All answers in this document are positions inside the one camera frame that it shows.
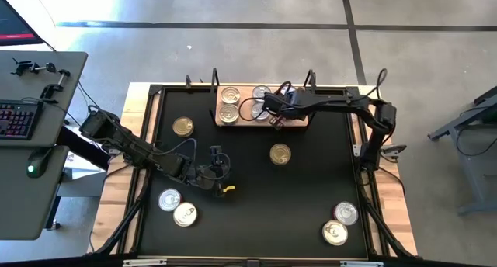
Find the can lid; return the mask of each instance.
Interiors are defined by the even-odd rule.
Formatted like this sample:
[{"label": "can lid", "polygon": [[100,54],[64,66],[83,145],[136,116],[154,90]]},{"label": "can lid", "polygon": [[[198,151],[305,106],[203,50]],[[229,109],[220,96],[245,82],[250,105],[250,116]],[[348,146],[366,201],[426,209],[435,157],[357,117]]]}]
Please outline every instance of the can lid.
[{"label": "can lid", "polygon": [[192,203],[184,202],[174,210],[174,222],[180,227],[188,227],[196,220],[196,208]]},{"label": "can lid", "polygon": [[166,189],[158,197],[158,206],[166,212],[172,212],[180,202],[181,194],[176,189]]},{"label": "can lid", "polygon": [[233,104],[225,104],[219,109],[219,117],[224,123],[233,123],[238,119],[238,107]]},{"label": "can lid", "polygon": [[227,87],[221,92],[221,99],[226,104],[234,104],[240,100],[240,91],[234,87]]},{"label": "can lid", "polygon": [[[258,85],[252,90],[252,97],[261,98],[264,97],[264,93],[271,93],[271,88],[265,85]],[[263,102],[263,99],[255,99],[257,102]]]},{"label": "can lid", "polygon": [[333,216],[345,225],[352,225],[357,222],[359,214],[356,207],[350,202],[340,202],[333,210]]},{"label": "can lid", "polygon": [[267,111],[262,111],[262,106],[264,103],[257,102],[252,105],[252,118],[255,119],[257,117],[257,120],[265,120],[269,117],[269,113]]},{"label": "can lid", "polygon": [[179,117],[172,124],[172,130],[178,136],[189,136],[193,132],[193,121],[186,116]]},{"label": "can lid", "polygon": [[323,226],[323,237],[333,245],[342,245],[347,241],[349,232],[347,227],[337,220],[330,220]]},{"label": "can lid", "polygon": [[285,85],[284,87],[281,88],[280,94],[282,94],[282,95],[287,94],[287,90],[288,90],[288,92],[294,92],[295,88],[293,86],[290,86],[290,89],[288,89],[288,85]]},{"label": "can lid", "polygon": [[275,165],[285,165],[292,156],[290,148],[285,144],[275,144],[269,151],[271,161]]}]

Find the computer keyboard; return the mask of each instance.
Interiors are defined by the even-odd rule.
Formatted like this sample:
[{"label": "computer keyboard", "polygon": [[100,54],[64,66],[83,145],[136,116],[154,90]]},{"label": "computer keyboard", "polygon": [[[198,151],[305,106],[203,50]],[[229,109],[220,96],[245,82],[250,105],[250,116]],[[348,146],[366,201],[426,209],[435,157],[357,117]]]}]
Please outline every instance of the computer keyboard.
[{"label": "computer keyboard", "polygon": [[0,140],[30,140],[42,106],[37,101],[0,100]]}]

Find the red monitor screen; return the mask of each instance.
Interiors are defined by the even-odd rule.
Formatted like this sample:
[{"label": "red monitor screen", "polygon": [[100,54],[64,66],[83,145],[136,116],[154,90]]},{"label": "red monitor screen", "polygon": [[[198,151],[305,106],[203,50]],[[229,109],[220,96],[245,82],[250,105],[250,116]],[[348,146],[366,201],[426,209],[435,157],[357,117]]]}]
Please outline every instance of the red monitor screen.
[{"label": "red monitor screen", "polygon": [[42,43],[34,30],[7,2],[0,0],[0,46]]}]

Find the concrete floor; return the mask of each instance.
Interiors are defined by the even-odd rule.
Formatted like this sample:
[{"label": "concrete floor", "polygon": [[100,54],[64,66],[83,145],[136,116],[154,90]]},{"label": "concrete floor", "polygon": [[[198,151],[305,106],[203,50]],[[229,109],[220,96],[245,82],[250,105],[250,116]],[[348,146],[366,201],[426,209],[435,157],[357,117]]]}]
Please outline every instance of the concrete floor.
[{"label": "concrete floor", "polygon": [[[342,0],[42,1],[56,22],[346,23]],[[350,1],[356,24],[497,25],[497,0]],[[212,67],[222,81],[298,81],[313,68],[321,84],[357,83],[346,30],[54,28],[36,0],[17,1],[16,8],[58,50],[89,53],[82,84],[117,114],[130,81],[183,81],[186,74],[208,80]],[[30,12],[34,8],[37,19]],[[456,215],[458,206],[471,201],[456,151],[448,139],[432,143],[426,135],[495,85],[497,33],[359,31],[357,36],[367,83],[388,68],[381,91],[398,107],[394,141],[408,145],[399,168],[419,254],[496,265],[497,213]],[[81,95],[69,112],[85,118]],[[0,249],[11,251],[0,253],[0,262],[82,255],[96,204],[62,203],[57,218],[64,230],[45,231],[31,242],[0,241]],[[70,217],[75,213],[81,217]],[[43,248],[47,245],[58,250]]]}]

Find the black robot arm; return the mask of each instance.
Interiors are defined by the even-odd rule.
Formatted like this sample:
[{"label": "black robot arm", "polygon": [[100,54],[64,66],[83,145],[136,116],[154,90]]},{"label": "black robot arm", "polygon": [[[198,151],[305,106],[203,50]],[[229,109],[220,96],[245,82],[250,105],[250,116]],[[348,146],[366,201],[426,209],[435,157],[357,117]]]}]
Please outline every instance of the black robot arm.
[{"label": "black robot arm", "polygon": [[[370,139],[361,147],[360,165],[366,170],[378,170],[381,145],[395,129],[397,109],[391,103],[371,99],[369,94],[316,95],[303,88],[288,89],[289,92],[282,94],[280,91],[285,85],[290,87],[291,83],[283,83],[275,93],[264,95],[263,110],[289,120],[304,120],[307,115],[318,111],[356,114],[372,130]],[[370,106],[375,107],[374,114]]]},{"label": "black robot arm", "polygon": [[[210,164],[195,166],[196,140],[186,139],[169,151],[161,151],[153,144],[135,136],[131,130],[120,125],[119,117],[90,106],[88,118],[79,128],[82,136],[102,144],[104,151],[117,149],[123,153],[124,161],[136,168],[156,168],[164,176],[176,182],[212,191],[215,196],[223,196],[228,189],[224,180],[228,178],[229,163],[220,146],[210,147]],[[176,151],[181,145],[191,141],[193,156]]]}]

